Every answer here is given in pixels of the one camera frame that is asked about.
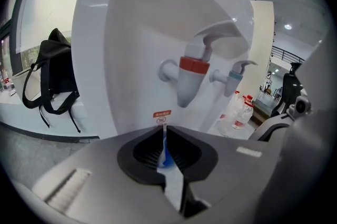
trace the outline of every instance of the plastic bottle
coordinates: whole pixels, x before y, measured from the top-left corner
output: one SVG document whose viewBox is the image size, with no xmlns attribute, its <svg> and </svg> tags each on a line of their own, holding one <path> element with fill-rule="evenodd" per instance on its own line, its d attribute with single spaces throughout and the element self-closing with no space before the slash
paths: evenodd
<svg viewBox="0 0 337 224">
<path fill-rule="evenodd" d="M 235 102 L 226 109 L 226 115 L 221 121 L 217 122 L 216 128 L 221 135 L 227 137 L 226 133 L 233 131 L 232 125 L 235 122 L 238 113 L 243 109 L 244 100 L 245 96 L 240 98 L 239 94 L 236 94 Z"/>
<path fill-rule="evenodd" d="M 234 96 L 231 98 L 226 109 L 222 112 L 222 114 L 220 115 L 217 121 L 222 121 L 226 117 L 226 114 L 229 114 L 232 112 L 233 108 L 237 105 L 237 102 L 239 100 L 239 93 L 240 91 L 235 91 Z"/>
<path fill-rule="evenodd" d="M 234 124 L 232 125 L 233 128 L 235 129 L 241 129 L 245 124 L 248 123 L 249 119 L 252 117 L 253 115 L 253 104 L 251 102 L 252 97 L 249 98 L 251 96 L 247 96 L 246 101 L 244 102 L 244 107 L 243 110 L 241 112 L 238 113 L 237 118 L 234 122 Z"/>
</svg>

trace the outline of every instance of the blue object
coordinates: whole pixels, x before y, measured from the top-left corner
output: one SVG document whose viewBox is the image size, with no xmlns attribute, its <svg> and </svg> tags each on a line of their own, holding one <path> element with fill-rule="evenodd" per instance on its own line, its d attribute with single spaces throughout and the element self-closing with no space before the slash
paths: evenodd
<svg viewBox="0 0 337 224">
<path fill-rule="evenodd" d="M 158 160 L 158 168 L 171 168 L 172 166 L 175 165 L 175 162 L 171 156 L 171 154 L 169 153 L 168 149 L 167 149 L 167 142 L 166 142 L 166 132 L 164 132 L 164 140 L 163 140 L 163 152 L 161 153 L 161 155 L 159 156 L 159 160 Z"/>
</svg>

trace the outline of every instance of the wall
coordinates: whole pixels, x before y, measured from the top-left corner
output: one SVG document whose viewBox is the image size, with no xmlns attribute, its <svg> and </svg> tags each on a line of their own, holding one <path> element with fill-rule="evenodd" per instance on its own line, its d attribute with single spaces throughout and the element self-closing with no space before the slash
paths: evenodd
<svg viewBox="0 0 337 224">
<path fill-rule="evenodd" d="M 244 77 L 237 87 L 241 95 L 255 97 L 265 77 L 266 67 L 272 50 L 274 37 L 274 7 L 273 2 L 251 1 L 254 9 L 254 35 L 248 60 L 258 65 L 246 67 Z"/>
<path fill-rule="evenodd" d="M 297 55 L 304 60 L 307 60 L 315 49 L 311 45 L 308 45 L 282 33 L 277 33 L 273 45 L 278 48 L 284 49 L 287 52 L 293 53 L 294 55 Z"/>
<path fill-rule="evenodd" d="M 16 0 L 7 0 L 1 13 L 0 26 L 3 26 L 8 20 L 12 18 Z"/>
<path fill-rule="evenodd" d="M 281 66 L 282 68 L 290 71 L 291 69 L 290 63 L 283 61 L 275 56 L 271 57 L 270 59 L 271 59 L 271 62 L 274 63 L 275 65 Z"/>
</svg>

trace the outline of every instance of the railing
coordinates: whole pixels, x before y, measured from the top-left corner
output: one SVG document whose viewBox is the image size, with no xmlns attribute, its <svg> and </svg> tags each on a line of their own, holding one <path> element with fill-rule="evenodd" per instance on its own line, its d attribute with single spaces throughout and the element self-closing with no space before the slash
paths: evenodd
<svg viewBox="0 0 337 224">
<path fill-rule="evenodd" d="M 305 61 L 304 59 L 298 57 L 297 55 L 294 55 L 293 53 L 287 52 L 275 46 L 272 47 L 271 56 L 275 56 L 276 58 L 279 58 L 288 63 L 304 63 Z"/>
</svg>

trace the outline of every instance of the black chair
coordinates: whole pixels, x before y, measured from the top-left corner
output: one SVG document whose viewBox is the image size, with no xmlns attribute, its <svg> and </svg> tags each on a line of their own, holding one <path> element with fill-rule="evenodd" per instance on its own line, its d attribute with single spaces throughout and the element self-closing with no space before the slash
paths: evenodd
<svg viewBox="0 0 337 224">
<path fill-rule="evenodd" d="M 302 65 L 302 63 L 290 63 L 291 69 L 283 77 L 283 90 L 279 103 L 273 109 L 270 117 L 278 116 L 285 113 L 291 104 L 294 104 L 296 98 L 301 95 L 303 87 L 299 79 L 295 75 L 295 71 Z"/>
</svg>

